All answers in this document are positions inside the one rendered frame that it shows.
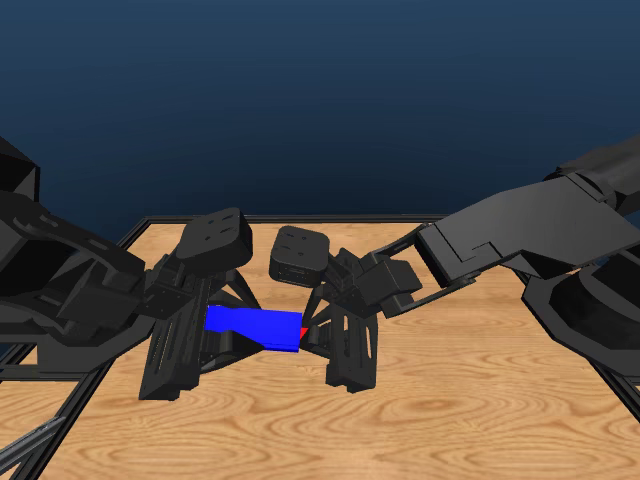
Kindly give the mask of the blue hollow socket block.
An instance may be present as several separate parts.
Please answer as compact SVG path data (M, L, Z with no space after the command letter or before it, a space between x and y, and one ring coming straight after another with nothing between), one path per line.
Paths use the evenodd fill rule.
M208 307L204 329L213 332L233 330L262 344L266 350L298 352L302 314L298 312Z

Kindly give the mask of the grey metal frame strut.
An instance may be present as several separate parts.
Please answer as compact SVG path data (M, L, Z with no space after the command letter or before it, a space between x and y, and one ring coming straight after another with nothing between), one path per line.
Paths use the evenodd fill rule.
M65 420L65 417L53 417L0 449L0 475L20 463L25 456L50 439Z

